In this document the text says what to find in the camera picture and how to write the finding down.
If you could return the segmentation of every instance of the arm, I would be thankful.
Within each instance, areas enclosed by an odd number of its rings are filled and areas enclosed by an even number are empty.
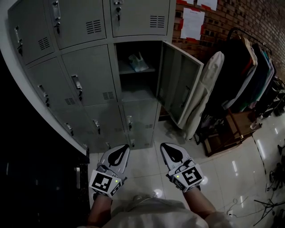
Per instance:
[[[183,193],[183,195],[190,210],[199,215],[202,219],[216,212],[213,204],[211,204],[198,188],[195,187]]]
[[[111,219],[111,204],[111,198],[98,195],[92,205],[87,225],[97,227],[104,226]]]

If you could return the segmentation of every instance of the open locker door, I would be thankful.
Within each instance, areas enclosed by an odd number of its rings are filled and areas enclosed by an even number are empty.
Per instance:
[[[177,125],[191,102],[203,66],[187,52],[163,41],[156,96]]]

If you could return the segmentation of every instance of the white paper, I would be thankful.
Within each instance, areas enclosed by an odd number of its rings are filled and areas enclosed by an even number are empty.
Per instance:
[[[194,0],[186,0],[188,4],[194,5]]]
[[[183,27],[180,38],[200,40],[201,26],[204,23],[205,12],[198,12],[188,8],[183,10]]]
[[[211,10],[217,9],[218,0],[198,0],[197,5],[206,5],[211,8]]]

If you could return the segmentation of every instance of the brick wall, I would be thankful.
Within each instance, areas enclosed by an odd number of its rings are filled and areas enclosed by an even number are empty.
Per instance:
[[[172,39],[175,46],[206,63],[226,41],[229,30],[239,27],[272,50],[277,74],[285,81],[285,0],[218,0],[216,11],[198,6],[196,0],[194,5],[178,2]],[[184,7],[205,12],[200,41],[180,39],[179,23]]]

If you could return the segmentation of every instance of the glove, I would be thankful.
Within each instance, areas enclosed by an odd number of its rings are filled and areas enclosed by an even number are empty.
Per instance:
[[[89,187],[98,194],[112,198],[127,179],[123,173],[129,155],[129,145],[116,146],[106,151],[97,169],[92,172]]]
[[[169,169],[166,177],[182,192],[187,192],[202,182],[204,175],[200,166],[183,147],[173,143],[162,143],[160,151]]]

